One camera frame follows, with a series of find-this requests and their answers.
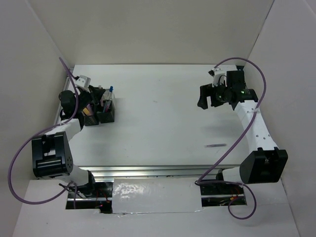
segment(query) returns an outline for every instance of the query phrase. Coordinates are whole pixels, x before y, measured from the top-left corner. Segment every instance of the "small object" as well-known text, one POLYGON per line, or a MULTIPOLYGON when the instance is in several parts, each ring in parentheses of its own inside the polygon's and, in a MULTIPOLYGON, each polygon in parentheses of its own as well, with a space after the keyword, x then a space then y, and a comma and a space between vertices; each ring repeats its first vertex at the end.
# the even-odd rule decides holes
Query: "small object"
POLYGON ((88 115, 88 116, 91 115, 87 108, 84 108, 82 111, 84 112, 85 115, 88 115))
POLYGON ((106 113, 97 112, 96 114, 97 114, 98 119, 100 120, 100 123, 114 122, 115 107, 114 107, 113 101, 106 113))
POLYGON ((91 107, 91 105, 87 105, 87 107, 86 107, 88 110, 89 110, 89 112, 90 112, 90 114, 89 115, 93 115, 94 113, 93 113, 93 109, 92 109, 92 107, 91 107))
POLYGON ((84 116, 84 126, 99 125, 99 119, 95 115, 84 116))
POLYGON ((108 100, 111 99, 112 91, 113 91, 113 86, 110 86, 108 100))
POLYGON ((225 147, 227 146, 226 143, 221 143, 221 144, 211 144, 211 145, 205 145, 205 148, 210 148, 210 147, 225 147))
POLYGON ((109 89, 109 95, 108 95, 108 99, 107 99, 107 102, 105 103, 105 106, 104 106, 104 109, 103 109, 103 112, 106 113, 110 107, 110 104, 111 104, 111 96, 112 96, 112 91, 113 91, 113 86, 110 86, 110 89, 109 89))
POLYGON ((104 106, 103 112, 107 112, 107 111, 108 111, 108 109, 109 109, 109 107, 110 107, 110 104, 111 104, 111 101, 108 100, 107 103, 106 103, 105 106, 104 106))
POLYGON ((91 82, 91 78, 80 75, 80 77, 75 81, 75 85, 83 87, 83 88, 87 88, 89 87, 90 82, 91 82))

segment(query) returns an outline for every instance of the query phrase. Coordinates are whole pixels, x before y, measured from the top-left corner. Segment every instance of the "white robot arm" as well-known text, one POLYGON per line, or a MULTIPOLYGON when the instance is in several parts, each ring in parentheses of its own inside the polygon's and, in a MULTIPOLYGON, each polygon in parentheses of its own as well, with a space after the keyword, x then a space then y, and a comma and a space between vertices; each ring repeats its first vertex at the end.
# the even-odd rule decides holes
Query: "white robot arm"
POLYGON ((277 182, 285 167, 287 152, 279 150, 270 136, 260 109, 256 109, 258 97, 253 89, 246 87, 244 72, 225 72, 216 68, 209 74, 213 76, 213 83, 200 87, 197 106, 207 109, 208 96, 211 98, 212 107, 229 103, 237 113, 244 129, 250 124, 253 113, 257 113, 251 128, 246 133, 249 156, 240 167, 223 170, 223 180, 245 184, 277 182))

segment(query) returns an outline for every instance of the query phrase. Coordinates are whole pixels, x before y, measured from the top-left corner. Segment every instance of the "white wall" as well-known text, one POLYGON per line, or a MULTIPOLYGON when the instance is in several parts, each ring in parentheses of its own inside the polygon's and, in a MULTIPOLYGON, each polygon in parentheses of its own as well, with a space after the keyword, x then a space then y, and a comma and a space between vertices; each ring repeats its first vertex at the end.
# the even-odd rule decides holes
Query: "white wall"
MULTIPOLYGON (((316 232, 316 1, 276 0, 249 59, 267 77, 261 106, 269 131, 289 160, 283 183, 302 237, 316 232)), ((247 80, 261 93, 250 66, 247 80)))
POLYGON ((71 64, 248 57, 273 0, 30 0, 71 64))
MULTIPOLYGON (((0 236, 11 236, 20 212, 7 169, 20 145, 52 125, 65 73, 45 31, 23 0, 0 1, 0 236)), ((18 158, 13 184, 23 197, 32 178, 31 147, 18 158)))

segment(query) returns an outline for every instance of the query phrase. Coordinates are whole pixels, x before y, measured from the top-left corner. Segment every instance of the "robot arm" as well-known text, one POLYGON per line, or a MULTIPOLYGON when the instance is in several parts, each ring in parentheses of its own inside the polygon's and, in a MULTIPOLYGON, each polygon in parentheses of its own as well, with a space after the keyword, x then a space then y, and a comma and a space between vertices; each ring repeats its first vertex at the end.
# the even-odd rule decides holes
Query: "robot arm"
MULTIPOLYGON (((94 190, 94 177, 90 171, 74 165, 68 142, 83 129, 83 109, 88 105, 96 108, 105 89, 89 85, 90 78, 85 76, 77 77, 75 84, 80 92, 75 117, 67 124, 32 139, 33 173, 38 178, 55 178, 67 183, 73 181, 82 194, 88 195, 94 190)), ((60 112, 63 123, 74 113, 76 99, 72 91, 65 90, 59 94, 59 100, 63 108, 60 112)))
POLYGON ((209 72, 213 83, 200 87, 197 106, 207 109, 207 97, 211 106, 218 107, 229 103, 237 113, 244 129, 249 125, 254 111, 256 118, 246 137, 249 144, 249 156, 240 167, 223 170, 225 181, 253 183, 277 182, 287 161, 286 150, 279 150, 270 136, 261 112, 256 110, 258 97, 253 89, 248 89, 243 71, 221 71, 219 68, 209 72))

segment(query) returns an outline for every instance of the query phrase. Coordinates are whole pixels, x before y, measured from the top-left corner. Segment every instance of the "purple cable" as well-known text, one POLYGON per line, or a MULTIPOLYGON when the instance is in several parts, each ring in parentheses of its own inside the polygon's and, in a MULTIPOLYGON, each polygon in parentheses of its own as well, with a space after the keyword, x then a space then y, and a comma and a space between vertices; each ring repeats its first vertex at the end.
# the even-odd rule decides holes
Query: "purple cable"
POLYGON ((238 60, 243 60, 243 61, 246 61, 248 63, 250 63, 252 66, 254 66, 260 73, 261 77, 262 77, 262 80, 263 80, 263 92, 262 92, 262 95, 257 103, 257 106, 255 108, 255 112, 253 113, 253 116, 251 118, 251 121, 249 123, 249 125, 246 127, 246 129, 244 130, 244 132, 241 134, 241 136, 234 142, 234 144, 222 155, 222 157, 219 158, 218 161, 215 162, 215 164, 213 164, 204 174, 201 175, 201 177, 196 181, 196 184, 197 185, 202 185, 202 184, 211 184, 211 183, 229 183, 229 184, 236 184, 236 185, 242 185, 242 186, 245 186, 247 189, 249 189, 251 195, 253 196, 253 199, 254 199, 254 208, 253 208, 253 211, 246 217, 238 217, 238 216, 235 216, 234 214, 232 214, 231 210, 230 210, 230 206, 231 204, 237 200, 237 199, 234 199, 232 201, 230 201, 230 203, 228 204, 228 211, 229 213, 235 217, 236 219, 239 219, 239 220, 245 220, 245 219, 248 219, 250 218, 254 213, 255 213, 255 210, 257 208, 257 200, 256 200, 256 197, 254 195, 254 193, 252 192, 252 190, 245 184, 242 184, 242 183, 236 183, 236 182, 229 182, 229 181, 202 181, 202 179, 208 175, 216 166, 218 166, 218 164, 220 162, 223 161, 223 159, 226 158, 226 156, 238 145, 238 143, 244 138, 244 136, 246 135, 246 133, 248 132, 248 130, 251 128, 252 124, 254 123, 255 121, 255 118, 256 118, 256 115, 257 115, 257 111, 256 109, 259 108, 263 98, 265 97, 266 95, 266 91, 267 91, 267 82, 266 82, 266 78, 263 74, 263 72, 261 71, 261 69, 256 65, 254 64, 252 61, 248 60, 248 59, 245 59, 245 58, 241 58, 241 57, 232 57, 232 58, 227 58, 225 60, 223 60, 222 62, 218 63, 214 68, 217 68, 219 65, 229 61, 229 60, 233 60, 233 59, 238 59, 238 60))
POLYGON ((61 123, 61 124, 55 124, 55 125, 53 125, 53 126, 50 126, 50 127, 48 127, 48 128, 45 128, 45 129, 43 129, 43 130, 41 130, 41 131, 35 133, 35 134, 34 134, 32 137, 30 137, 29 139, 27 139, 27 140, 22 144, 22 146, 18 149, 18 151, 15 153, 15 155, 14 155, 14 157, 13 157, 11 163, 10 163, 9 170, 8 170, 8 177, 7 177, 7 178, 8 178, 8 185, 9 185, 9 189, 10 189, 12 195, 13 195, 17 200, 19 200, 20 202, 26 203, 26 204, 30 204, 30 205, 39 205, 39 204, 43 204, 43 203, 50 202, 50 201, 52 201, 52 200, 58 198, 60 195, 62 195, 62 194, 67 190, 67 188, 68 188, 71 184, 74 184, 75 188, 77 188, 77 185, 76 185, 74 182, 71 181, 71 182, 70 182, 59 194, 57 194, 56 196, 53 196, 53 197, 51 197, 51 198, 49 198, 49 199, 47 199, 47 200, 43 200, 43 201, 27 201, 27 200, 25 200, 25 199, 19 197, 19 196, 17 195, 17 193, 15 192, 15 190, 13 189, 13 186, 12 186, 12 169, 13 169, 13 165, 14 165, 14 163, 15 163, 17 157, 19 156, 20 152, 23 150, 23 148, 32 140, 33 137, 38 136, 38 135, 40 135, 40 134, 42 134, 42 133, 44 133, 44 132, 50 131, 50 130, 52 130, 52 129, 55 128, 55 127, 58 127, 58 126, 60 126, 60 125, 63 125, 63 124, 68 123, 70 120, 72 120, 72 119, 75 117, 75 115, 76 115, 76 113, 77 113, 78 104, 79 104, 79 95, 78 95, 78 92, 77 92, 77 90, 76 90, 76 85, 75 85, 74 80, 73 80, 75 77, 74 77, 74 75, 69 71, 69 69, 67 68, 67 66, 66 66, 66 64, 64 63, 64 61, 63 61, 61 58, 59 58, 59 60, 60 60, 60 62, 62 63, 64 69, 66 70, 67 75, 69 76, 70 82, 71 82, 71 84, 72 84, 72 86, 74 87, 74 90, 75 90, 75 96, 76 96, 76 107, 75 107, 75 111, 74 111, 73 115, 72 115, 68 120, 66 120, 66 122, 61 123))

